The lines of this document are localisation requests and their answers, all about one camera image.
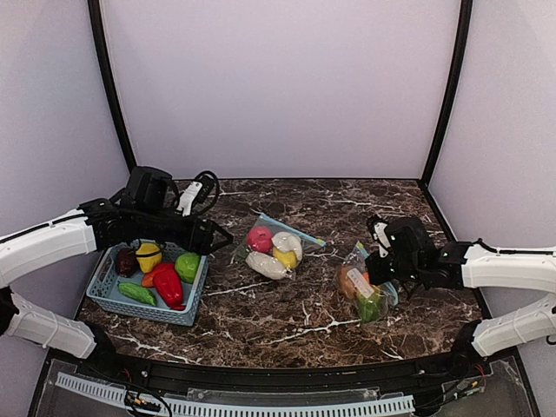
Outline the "small clear zip bag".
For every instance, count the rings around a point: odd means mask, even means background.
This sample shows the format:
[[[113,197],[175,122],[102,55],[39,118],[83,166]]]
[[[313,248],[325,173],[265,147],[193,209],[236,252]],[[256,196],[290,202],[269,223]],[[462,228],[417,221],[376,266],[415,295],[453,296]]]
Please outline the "small clear zip bag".
[[[384,318],[399,303],[396,288],[391,282],[374,285],[366,270],[368,252],[361,242],[343,259],[337,270],[339,291],[357,310],[361,324]]]

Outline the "brown toy potato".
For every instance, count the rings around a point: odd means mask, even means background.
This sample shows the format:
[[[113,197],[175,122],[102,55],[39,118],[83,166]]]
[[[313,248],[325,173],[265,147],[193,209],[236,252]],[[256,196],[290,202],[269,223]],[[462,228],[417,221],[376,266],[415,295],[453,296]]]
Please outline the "brown toy potato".
[[[353,282],[348,278],[348,272],[356,267],[342,265],[338,271],[338,288],[348,299],[356,297],[357,290]]]

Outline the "large red toy apple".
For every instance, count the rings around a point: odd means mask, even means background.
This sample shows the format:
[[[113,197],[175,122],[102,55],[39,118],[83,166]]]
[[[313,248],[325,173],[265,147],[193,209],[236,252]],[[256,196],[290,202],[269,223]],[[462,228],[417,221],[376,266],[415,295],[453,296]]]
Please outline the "large red toy apple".
[[[273,248],[272,232],[263,226],[251,228],[247,236],[248,247],[256,252],[269,253]]]

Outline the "large clear zip bag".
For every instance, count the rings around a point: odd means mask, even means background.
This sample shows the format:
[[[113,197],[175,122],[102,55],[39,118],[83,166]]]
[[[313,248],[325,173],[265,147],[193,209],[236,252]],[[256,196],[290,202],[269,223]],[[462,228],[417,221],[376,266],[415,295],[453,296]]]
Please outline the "large clear zip bag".
[[[271,281],[293,280],[303,260],[325,246],[320,238],[260,214],[233,251],[231,262],[243,262]]]

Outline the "yellow toy potato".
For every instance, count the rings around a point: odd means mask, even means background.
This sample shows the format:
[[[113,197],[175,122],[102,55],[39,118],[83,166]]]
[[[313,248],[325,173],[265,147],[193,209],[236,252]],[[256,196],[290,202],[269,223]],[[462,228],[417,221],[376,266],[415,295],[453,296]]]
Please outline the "yellow toy potato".
[[[277,247],[273,248],[273,257],[286,269],[296,269],[299,263],[294,251],[282,252]]]

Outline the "light blue plastic basket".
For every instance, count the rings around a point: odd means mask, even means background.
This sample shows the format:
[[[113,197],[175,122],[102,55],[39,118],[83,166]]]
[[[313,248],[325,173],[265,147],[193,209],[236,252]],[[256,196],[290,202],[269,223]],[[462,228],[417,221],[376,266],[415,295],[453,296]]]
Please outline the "light blue plastic basket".
[[[126,244],[121,243],[104,251],[90,278],[86,295],[103,310],[111,313],[191,327],[195,322],[208,274],[208,258],[206,256],[200,258],[194,281],[182,284],[185,309],[178,311],[167,306],[153,288],[149,292],[156,299],[154,306],[131,299],[120,292],[119,285],[122,282],[140,285],[143,278],[143,273],[140,271],[135,272],[130,278],[124,278],[116,272],[117,253],[126,247]]]

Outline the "orange toy carrot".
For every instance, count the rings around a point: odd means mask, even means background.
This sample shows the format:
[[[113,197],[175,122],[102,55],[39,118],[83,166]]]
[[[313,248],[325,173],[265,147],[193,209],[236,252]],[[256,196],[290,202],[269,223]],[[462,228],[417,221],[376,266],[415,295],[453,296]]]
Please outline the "orange toy carrot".
[[[367,272],[359,279],[356,295],[362,323],[377,321],[384,315],[383,292],[379,286],[370,284]]]

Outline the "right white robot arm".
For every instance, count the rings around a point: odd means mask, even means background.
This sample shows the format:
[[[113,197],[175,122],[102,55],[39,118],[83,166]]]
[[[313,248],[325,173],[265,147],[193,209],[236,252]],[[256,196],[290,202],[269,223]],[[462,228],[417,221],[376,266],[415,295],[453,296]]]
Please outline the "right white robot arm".
[[[451,352],[456,359],[478,360],[521,344],[555,337],[555,249],[496,248],[452,241],[437,247],[420,218],[388,222],[367,219],[377,251],[366,259],[374,285],[389,281],[425,289],[514,288],[545,297],[497,318],[472,321],[459,331]]]

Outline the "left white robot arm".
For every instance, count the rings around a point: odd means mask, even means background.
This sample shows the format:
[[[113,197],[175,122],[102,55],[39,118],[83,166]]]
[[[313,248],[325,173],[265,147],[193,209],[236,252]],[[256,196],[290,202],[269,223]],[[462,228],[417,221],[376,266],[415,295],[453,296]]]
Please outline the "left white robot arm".
[[[2,237],[1,333],[82,360],[113,350],[99,327],[40,308],[15,293],[11,284],[70,257],[139,239],[210,255],[233,241],[228,231],[204,217],[220,193],[219,180],[209,170],[179,191],[171,174],[136,166],[126,186],[110,198],[82,203],[51,221]]]

